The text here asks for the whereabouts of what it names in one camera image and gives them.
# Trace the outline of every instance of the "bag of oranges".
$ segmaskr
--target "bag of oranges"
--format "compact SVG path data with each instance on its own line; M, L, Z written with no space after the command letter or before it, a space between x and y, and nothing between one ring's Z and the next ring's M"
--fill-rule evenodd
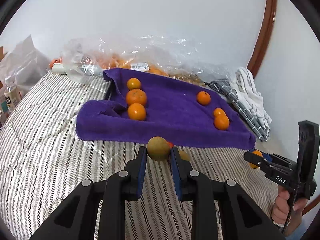
M126 68L205 86L229 76L228 70L201 62L193 40L113 35L108 38L74 39L65 45L63 67L72 81L89 83L104 70Z

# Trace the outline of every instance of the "blue gripper pad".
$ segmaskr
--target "blue gripper pad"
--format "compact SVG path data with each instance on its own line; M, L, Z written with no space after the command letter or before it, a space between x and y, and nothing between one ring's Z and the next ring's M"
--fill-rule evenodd
M174 188L176 190L176 195L179 200L181 200L181 179L179 175L179 170L177 166L176 157L174 156L173 150L170 150L170 162L172 167L172 176L173 176L173 182L174 182Z
M249 152L260 151L257 149L250 149ZM268 160L268 162L272 162L272 157L268 153L261 152L264 159Z
M143 153L141 165L138 173L138 189L137 189L137 197L140 198L143 188L143 181L144 181L144 174L146 172L146 165L147 165L147 153L146 151Z

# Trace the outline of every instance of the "white wall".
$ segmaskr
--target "white wall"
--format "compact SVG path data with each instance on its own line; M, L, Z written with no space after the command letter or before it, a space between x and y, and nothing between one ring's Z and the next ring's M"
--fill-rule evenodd
M271 129L282 142L282 153L292 160L298 154L298 122L320 124L320 43L298 9L278 0L271 41L255 84L272 118ZM320 157L315 173L320 194Z
M0 36L5 48L29 34L36 48L58 57L71 38L120 32L131 36L193 37L202 56L236 69L246 66L266 0L27 0Z

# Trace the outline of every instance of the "dish towel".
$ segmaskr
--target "dish towel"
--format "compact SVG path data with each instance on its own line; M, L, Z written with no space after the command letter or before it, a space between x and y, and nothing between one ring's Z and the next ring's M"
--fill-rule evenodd
M103 72L115 89L110 100L89 100L80 109L76 133L81 140L103 140L147 143L161 136L174 145L190 147L254 147L255 136L245 127L237 112L216 92L151 73L115 68ZM148 97L145 121L131 120L125 96L130 78L138 78ZM202 106L196 101L205 90L211 102ZM230 120L226 131L213 125L212 112L222 108Z
M236 90L230 87L230 83L228 79L217 79L211 81L210 83L204 83L206 86L211 88L213 91L216 91L220 95L226 97L227 101L230 101L233 107L238 111L238 113L245 120L247 125L252 129L252 131L256 134L257 138L266 142L269 139L269 127L267 129L263 129L259 124L258 119L254 117L250 110L245 107L238 99Z
M229 80L239 101L250 111L253 117L257 118L263 129L268 129L271 124L271 117L263 108L263 97L257 92L250 70L240 67L236 71L236 78Z

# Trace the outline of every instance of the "human hand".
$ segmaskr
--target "human hand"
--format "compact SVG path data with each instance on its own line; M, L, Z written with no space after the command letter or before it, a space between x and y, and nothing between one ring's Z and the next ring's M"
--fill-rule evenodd
M289 213L289 205L287 200L289 199L289 192L278 185L278 196L276 197L275 204L272 208L271 217L277 224L284 225L287 215ZM290 217L290 224L288 224L285 230L285 236L290 235L301 223L302 221L302 211L306 206L308 200L305 198L298 199L293 206L293 211Z

